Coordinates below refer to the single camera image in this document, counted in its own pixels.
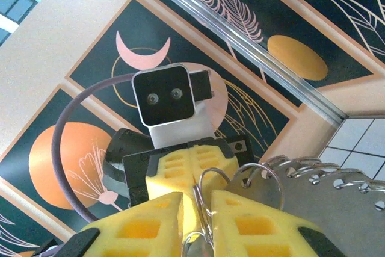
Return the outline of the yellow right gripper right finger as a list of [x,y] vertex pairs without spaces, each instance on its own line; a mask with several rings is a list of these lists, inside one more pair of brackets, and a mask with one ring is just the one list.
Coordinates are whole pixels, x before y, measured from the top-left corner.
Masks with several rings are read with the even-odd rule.
[[211,193],[215,256],[343,256],[317,225],[225,190]]

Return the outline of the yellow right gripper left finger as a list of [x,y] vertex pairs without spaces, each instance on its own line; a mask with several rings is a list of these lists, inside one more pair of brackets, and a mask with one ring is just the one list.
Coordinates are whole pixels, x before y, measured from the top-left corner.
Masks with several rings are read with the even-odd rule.
[[86,225],[65,256],[181,256],[183,194],[168,193]]

